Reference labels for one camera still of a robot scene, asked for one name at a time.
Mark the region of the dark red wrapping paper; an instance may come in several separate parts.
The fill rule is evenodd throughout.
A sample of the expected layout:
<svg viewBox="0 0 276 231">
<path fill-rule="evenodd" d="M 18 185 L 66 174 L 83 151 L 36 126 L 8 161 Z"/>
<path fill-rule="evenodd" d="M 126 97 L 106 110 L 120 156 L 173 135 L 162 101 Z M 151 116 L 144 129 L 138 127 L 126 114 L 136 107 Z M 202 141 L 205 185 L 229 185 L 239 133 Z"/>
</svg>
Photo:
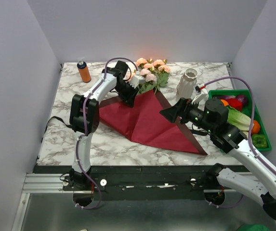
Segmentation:
<svg viewBox="0 0 276 231">
<path fill-rule="evenodd" d="M 100 103 L 100 121 L 128 140 L 160 149 L 206 155 L 202 146 L 185 124 L 177 119 L 170 123 L 159 112 L 171 105 L 158 91 L 136 96 L 128 107 L 116 96 Z"/>
</svg>

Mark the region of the pink flower bunch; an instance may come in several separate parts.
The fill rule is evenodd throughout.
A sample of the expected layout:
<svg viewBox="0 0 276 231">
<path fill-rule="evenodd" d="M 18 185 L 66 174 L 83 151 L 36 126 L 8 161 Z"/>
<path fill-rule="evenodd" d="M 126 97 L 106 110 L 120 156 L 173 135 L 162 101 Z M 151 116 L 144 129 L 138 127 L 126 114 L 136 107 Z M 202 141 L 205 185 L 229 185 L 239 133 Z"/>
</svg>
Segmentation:
<svg viewBox="0 0 276 231">
<path fill-rule="evenodd" d="M 136 67 L 133 72 L 129 69 L 129 73 L 125 75 L 124 80 L 130 82 L 134 76 L 140 76 L 144 83 L 139 83 L 139 94 L 153 90 L 155 93 L 160 91 L 160 88 L 166 87 L 170 68 L 167 66 L 167 60 L 153 60 L 139 58 L 136 62 Z"/>
</svg>

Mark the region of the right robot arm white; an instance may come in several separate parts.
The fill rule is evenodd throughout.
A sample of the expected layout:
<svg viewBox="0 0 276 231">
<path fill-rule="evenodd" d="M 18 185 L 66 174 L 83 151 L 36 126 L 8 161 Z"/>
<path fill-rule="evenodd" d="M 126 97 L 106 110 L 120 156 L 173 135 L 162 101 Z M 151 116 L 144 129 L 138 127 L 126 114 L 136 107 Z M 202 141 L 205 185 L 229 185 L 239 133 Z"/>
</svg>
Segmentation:
<svg viewBox="0 0 276 231">
<path fill-rule="evenodd" d="M 222 185 L 233 189 L 260 204 L 276 220 L 276 166 L 253 146 L 249 137 L 228 123 L 228 113 L 219 99 L 207 100 L 204 110 L 200 110 L 198 103 L 181 98 L 174 106 L 160 111 L 171 123 L 179 117 L 180 123 L 191 122 L 207 131 L 216 147 L 241 162 L 258 179 L 250 180 L 215 164 L 213 172 L 205 176 L 208 187 L 215 189 Z"/>
</svg>

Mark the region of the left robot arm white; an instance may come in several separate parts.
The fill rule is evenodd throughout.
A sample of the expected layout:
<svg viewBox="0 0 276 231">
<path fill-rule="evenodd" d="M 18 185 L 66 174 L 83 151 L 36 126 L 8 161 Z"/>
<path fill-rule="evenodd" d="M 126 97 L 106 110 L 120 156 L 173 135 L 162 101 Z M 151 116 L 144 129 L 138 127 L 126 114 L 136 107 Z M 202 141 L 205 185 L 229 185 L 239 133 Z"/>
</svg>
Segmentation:
<svg viewBox="0 0 276 231">
<path fill-rule="evenodd" d="M 75 132 L 75 159 L 69 172 L 70 180 L 80 189 L 90 186 L 90 148 L 92 137 L 100 122 L 99 105 L 104 97 L 115 90 L 127 106 L 133 107 L 138 93 L 137 84 L 125 79 L 129 66 L 127 59 L 118 58 L 114 67 L 105 65 L 99 80 L 83 95 L 74 95 L 71 103 L 69 123 Z"/>
</svg>

